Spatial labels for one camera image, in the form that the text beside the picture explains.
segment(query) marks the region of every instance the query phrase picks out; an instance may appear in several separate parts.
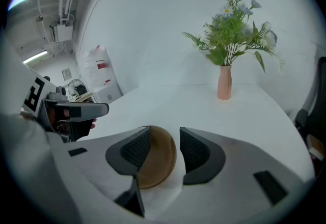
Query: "brown bowl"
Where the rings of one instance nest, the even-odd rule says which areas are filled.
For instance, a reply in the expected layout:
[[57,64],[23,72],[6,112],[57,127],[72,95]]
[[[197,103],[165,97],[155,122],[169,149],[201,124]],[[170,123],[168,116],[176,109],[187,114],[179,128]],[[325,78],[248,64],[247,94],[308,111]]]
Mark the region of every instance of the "brown bowl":
[[151,149],[137,174],[139,189],[149,189],[166,180],[177,160],[172,136],[163,128],[150,128]]

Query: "cable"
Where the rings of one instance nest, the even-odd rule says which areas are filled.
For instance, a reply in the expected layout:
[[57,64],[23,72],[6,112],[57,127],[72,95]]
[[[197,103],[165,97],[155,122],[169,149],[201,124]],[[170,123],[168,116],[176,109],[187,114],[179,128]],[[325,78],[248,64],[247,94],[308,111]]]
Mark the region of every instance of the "cable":
[[72,17],[72,21],[75,22],[75,17],[72,14],[70,14],[70,13],[69,13],[69,16],[71,16]]

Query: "pink vase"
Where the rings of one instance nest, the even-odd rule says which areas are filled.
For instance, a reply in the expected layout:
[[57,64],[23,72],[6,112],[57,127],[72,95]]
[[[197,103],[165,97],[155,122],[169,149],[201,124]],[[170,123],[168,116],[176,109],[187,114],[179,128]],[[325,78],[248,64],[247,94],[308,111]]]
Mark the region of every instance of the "pink vase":
[[232,89],[232,76],[231,76],[232,66],[220,66],[220,77],[218,85],[218,98],[220,99],[230,99],[231,89]]

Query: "white bag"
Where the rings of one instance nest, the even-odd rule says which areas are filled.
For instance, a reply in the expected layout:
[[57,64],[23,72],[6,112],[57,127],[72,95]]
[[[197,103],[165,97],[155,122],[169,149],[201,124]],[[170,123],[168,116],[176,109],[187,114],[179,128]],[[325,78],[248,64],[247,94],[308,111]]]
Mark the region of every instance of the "white bag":
[[101,89],[110,84],[110,59],[105,48],[98,45],[95,49],[83,55],[86,75],[90,82],[91,91]]

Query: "desk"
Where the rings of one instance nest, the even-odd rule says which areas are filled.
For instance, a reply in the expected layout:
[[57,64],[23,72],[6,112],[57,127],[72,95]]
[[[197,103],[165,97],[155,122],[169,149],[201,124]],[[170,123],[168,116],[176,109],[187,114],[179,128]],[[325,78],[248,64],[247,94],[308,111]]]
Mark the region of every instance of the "desk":
[[[189,127],[255,144],[303,181],[314,177],[302,138],[263,89],[257,85],[233,85],[232,98],[219,100],[216,88],[211,85],[137,88],[110,104],[109,113],[98,118],[95,129],[80,140],[156,125],[173,136],[178,148],[179,128]],[[155,218],[178,195],[184,174],[184,161],[178,149],[170,177],[153,189],[141,191],[147,218]]]
[[87,98],[90,98],[93,95],[92,92],[86,92],[84,94],[82,94],[81,96],[78,96],[77,98],[74,97],[70,100],[70,102],[76,102],[76,103],[81,103],[83,101],[85,101]]

